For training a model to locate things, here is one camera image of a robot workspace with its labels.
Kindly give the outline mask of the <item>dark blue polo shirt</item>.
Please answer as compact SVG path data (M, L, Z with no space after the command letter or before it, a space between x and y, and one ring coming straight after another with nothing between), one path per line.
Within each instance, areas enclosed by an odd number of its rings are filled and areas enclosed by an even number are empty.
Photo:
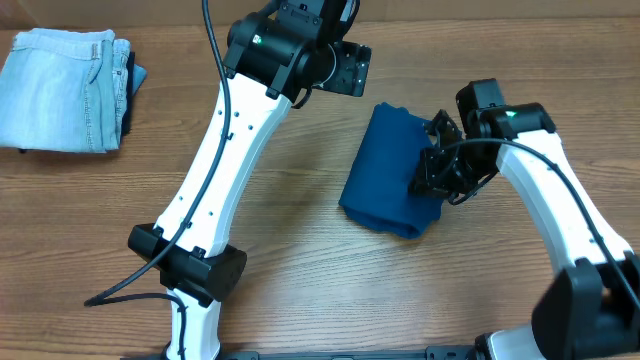
M424 131L428 124L405 108L374 107L339 200L349 219L411 240L440 218L441 199L409 193L420 151L432 145Z

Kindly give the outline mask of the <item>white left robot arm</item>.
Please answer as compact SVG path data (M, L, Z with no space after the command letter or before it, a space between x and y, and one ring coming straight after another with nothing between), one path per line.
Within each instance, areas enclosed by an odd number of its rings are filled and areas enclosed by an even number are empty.
M171 304L165 359L215 359L223 301L246 254L229 242L233 217L267 142L313 90L359 97L371 60L346 40L356 1L273 1L229 29L214 113L187 175L152 224L135 226L129 248L156 268Z

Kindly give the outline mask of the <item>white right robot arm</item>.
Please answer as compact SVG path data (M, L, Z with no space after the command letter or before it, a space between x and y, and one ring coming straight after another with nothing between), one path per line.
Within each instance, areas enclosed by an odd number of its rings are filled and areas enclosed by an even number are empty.
M539 103L509 105L494 79L456 95L462 123L439 111L408 190L459 205L502 175L549 255L554 280L528 324L484 334L460 359L592 359L639 350L639 257L607 223L572 170Z

